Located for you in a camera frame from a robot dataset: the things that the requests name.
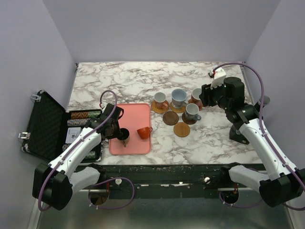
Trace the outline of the pink mug white inside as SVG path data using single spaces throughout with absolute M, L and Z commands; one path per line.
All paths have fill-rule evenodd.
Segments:
M 199 97 L 199 95 L 201 93 L 202 93 L 201 88 L 195 88 L 195 89 L 193 89 L 192 94 L 191 94 L 191 103 L 196 104 L 199 107 L 199 110 L 202 110 L 202 107 L 203 107 L 202 101 Z

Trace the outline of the black cup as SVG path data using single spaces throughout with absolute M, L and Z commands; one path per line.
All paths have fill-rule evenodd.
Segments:
M 120 129 L 120 136 L 117 139 L 123 144 L 124 147 L 127 146 L 130 140 L 130 132 L 126 128 Z

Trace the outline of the small white cup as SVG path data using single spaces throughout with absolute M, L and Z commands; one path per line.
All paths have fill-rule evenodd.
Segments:
M 188 104 L 185 109 L 185 117 L 187 120 L 200 121 L 202 117 L 198 114 L 199 107 L 196 104 Z

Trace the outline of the light blue cup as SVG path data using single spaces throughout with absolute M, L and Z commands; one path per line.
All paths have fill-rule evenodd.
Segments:
M 187 93 L 183 89 L 174 89 L 172 91 L 172 105 L 176 109 L 187 106 Z

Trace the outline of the dark wood coaster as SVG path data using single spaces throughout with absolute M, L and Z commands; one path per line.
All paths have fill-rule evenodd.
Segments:
M 163 121 L 167 125 L 175 125 L 179 121 L 179 116 L 173 111 L 167 111 L 163 115 Z
M 196 119 L 191 119 L 189 116 L 187 116 L 186 112 L 183 112 L 182 120 L 188 125 L 193 125 L 197 122 Z

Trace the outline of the woven rattan coaster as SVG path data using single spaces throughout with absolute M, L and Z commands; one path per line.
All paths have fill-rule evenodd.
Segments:
M 174 105 L 173 105 L 172 102 L 170 102 L 169 107 L 170 107 L 170 109 L 171 109 L 173 112 L 175 112 L 175 113 L 177 113 L 177 114 L 184 113 L 185 110 L 186 110 L 186 106 L 182 106 L 182 107 L 180 107 L 180 108 L 176 108 L 176 107 L 174 107 Z
M 169 110 L 169 103 L 168 101 L 165 101 L 161 104 L 161 107 L 157 106 L 157 103 L 153 100 L 151 103 L 151 109 L 158 114 L 163 114 Z

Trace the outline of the orange red cup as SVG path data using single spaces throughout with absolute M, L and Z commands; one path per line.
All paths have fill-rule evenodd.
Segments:
M 150 134 L 152 133 L 152 130 L 152 127 L 143 127 L 137 130 L 137 134 L 141 139 L 148 139 L 150 137 Z

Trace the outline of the light wood coaster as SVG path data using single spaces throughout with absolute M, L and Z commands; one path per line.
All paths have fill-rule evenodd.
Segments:
M 178 137 L 187 137 L 190 133 L 190 127 L 184 122 L 178 122 L 174 125 L 173 131 Z

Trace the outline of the white cup brown handle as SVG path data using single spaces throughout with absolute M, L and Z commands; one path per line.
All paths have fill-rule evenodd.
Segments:
M 156 107 L 159 109 L 165 109 L 168 108 L 167 100 L 166 100 L 166 95 L 162 92 L 157 92 L 154 95 L 154 102 L 156 104 Z

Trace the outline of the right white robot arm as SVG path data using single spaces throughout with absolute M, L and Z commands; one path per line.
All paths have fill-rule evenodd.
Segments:
M 276 207 L 301 196 L 305 180 L 304 169 L 298 169 L 284 155 L 268 134 L 257 109 L 245 102 L 244 83 L 237 77 L 228 77 L 213 87 L 202 85 L 199 96 L 204 107 L 219 106 L 235 129 L 252 145 L 267 173 L 248 169 L 239 163 L 222 167 L 220 183 L 230 187 L 240 183 L 258 192 L 270 207 Z

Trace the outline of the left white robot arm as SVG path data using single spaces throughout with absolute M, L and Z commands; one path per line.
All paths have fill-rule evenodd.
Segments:
M 62 210 L 72 195 L 84 187 L 102 188 L 106 177 L 95 167 L 90 166 L 80 173 L 75 169 L 102 140 L 122 137 L 118 121 L 123 114 L 124 109 L 107 104 L 100 115 L 85 123 L 76 140 L 63 153 L 46 165 L 39 164 L 34 172 L 33 197 Z

